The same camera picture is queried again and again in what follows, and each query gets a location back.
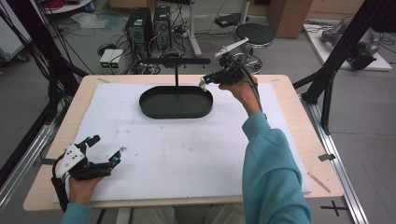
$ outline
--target black stool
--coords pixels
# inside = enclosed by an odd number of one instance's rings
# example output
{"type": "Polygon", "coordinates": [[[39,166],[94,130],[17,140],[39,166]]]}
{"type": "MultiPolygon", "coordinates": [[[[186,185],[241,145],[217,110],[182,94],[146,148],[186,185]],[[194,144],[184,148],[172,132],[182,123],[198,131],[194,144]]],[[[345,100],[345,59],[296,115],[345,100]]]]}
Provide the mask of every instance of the black stool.
{"type": "Polygon", "coordinates": [[[238,41],[248,38],[248,42],[244,43],[246,53],[235,54],[235,59],[250,68],[253,74],[259,74],[262,70],[262,60],[253,55],[253,49],[264,49],[274,42],[272,29],[258,23],[245,23],[239,25],[235,33],[238,41]]]}

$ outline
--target white paper sheet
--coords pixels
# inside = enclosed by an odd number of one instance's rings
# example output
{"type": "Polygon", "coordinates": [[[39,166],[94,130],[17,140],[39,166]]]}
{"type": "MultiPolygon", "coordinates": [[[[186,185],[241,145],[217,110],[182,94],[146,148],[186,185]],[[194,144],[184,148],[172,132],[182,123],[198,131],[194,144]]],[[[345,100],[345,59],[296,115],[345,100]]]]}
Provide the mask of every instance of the white paper sheet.
{"type": "MultiPolygon", "coordinates": [[[[104,178],[93,201],[175,199],[242,195],[242,168],[248,115],[230,92],[208,85],[213,109],[200,119],[150,119],[140,95],[155,85],[98,85],[74,143],[99,134],[87,149],[89,161],[105,162],[121,147],[121,163],[104,178]]],[[[312,191],[271,84],[260,84],[262,106],[273,128],[287,136],[303,175],[303,192],[312,191]]]]}

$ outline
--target black metal stand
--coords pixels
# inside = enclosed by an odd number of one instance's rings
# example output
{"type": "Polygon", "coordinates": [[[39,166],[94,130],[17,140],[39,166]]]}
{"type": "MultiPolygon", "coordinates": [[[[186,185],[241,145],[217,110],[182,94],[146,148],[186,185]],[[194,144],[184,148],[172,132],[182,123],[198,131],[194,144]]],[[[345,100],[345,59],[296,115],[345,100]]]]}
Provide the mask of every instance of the black metal stand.
{"type": "Polygon", "coordinates": [[[308,91],[302,94],[303,100],[311,105],[315,105],[318,102],[319,96],[324,91],[320,124],[326,134],[330,134],[329,114],[334,77],[370,25],[383,12],[385,5],[389,1],[391,0],[365,0],[323,66],[311,76],[293,83],[294,89],[298,89],[312,82],[308,91]]]}
{"type": "MultiPolygon", "coordinates": [[[[43,58],[35,58],[35,61],[42,72],[48,73],[46,77],[49,80],[50,108],[48,120],[53,120],[57,114],[60,99],[65,95],[74,96],[77,92],[79,83],[74,74],[85,77],[88,73],[75,67],[64,58],[30,0],[7,0],[7,2],[32,38],[32,44],[43,56],[43,58]],[[48,67],[48,71],[43,71],[44,66],[48,67]]],[[[36,51],[34,51],[32,45],[26,45],[25,47],[32,56],[36,56],[36,51]]]]}
{"type": "Polygon", "coordinates": [[[157,86],[140,96],[143,114],[152,119],[198,119],[212,110],[213,96],[198,86],[178,85],[178,66],[181,64],[209,64],[203,58],[143,59],[142,63],[163,64],[175,67],[175,86],[157,86]]]}

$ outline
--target teal sleeve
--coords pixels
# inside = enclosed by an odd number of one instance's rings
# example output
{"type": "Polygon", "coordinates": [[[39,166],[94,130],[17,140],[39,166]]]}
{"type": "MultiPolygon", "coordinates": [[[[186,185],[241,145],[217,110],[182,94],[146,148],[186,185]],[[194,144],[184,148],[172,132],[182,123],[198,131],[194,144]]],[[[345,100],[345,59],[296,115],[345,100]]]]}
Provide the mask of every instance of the teal sleeve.
{"type": "Polygon", "coordinates": [[[246,223],[311,223],[285,134],[272,129],[262,112],[251,115],[242,128],[249,141],[242,182],[246,223]]]}
{"type": "Polygon", "coordinates": [[[68,203],[62,224],[86,224],[91,208],[80,203],[68,203]]]}

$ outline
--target table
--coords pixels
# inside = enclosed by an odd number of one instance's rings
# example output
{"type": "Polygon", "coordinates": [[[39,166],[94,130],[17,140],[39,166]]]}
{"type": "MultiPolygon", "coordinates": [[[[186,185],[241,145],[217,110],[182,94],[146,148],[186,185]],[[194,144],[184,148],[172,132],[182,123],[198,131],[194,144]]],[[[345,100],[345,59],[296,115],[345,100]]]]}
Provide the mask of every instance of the table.
{"type": "MultiPolygon", "coordinates": [[[[179,76],[180,83],[196,83],[201,76],[179,76]]],[[[305,198],[340,197],[344,194],[343,187],[329,161],[320,161],[318,156],[325,154],[317,134],[306,115],[304,108],[286,76],[257,76],[259,82],[271,83],[276,97],[282,107],[285,119],[290,127],[291,135],[308,172],[313,192],[305,198]]],[[[47,158],[56,159],[64,149],[73,143],[78,126],[90,104],[91,98],[99,83],[174,83],[171,75],[158,76],[88,76],[84,77],[78,92],[64,117],[64,121],[52,143],[47,158]]],[[[55,190],[50,183],[51,166],[43,165],[31,187],[23,207],[27,211],[43,211],[60,209],[53,203],[55,190]]],[[[242,196],[188,198],[167,200],[138,200],[92,203],[92,207],[134,207],[153,205],[209,204],[209,203],[241,203],[242,196]]]]}

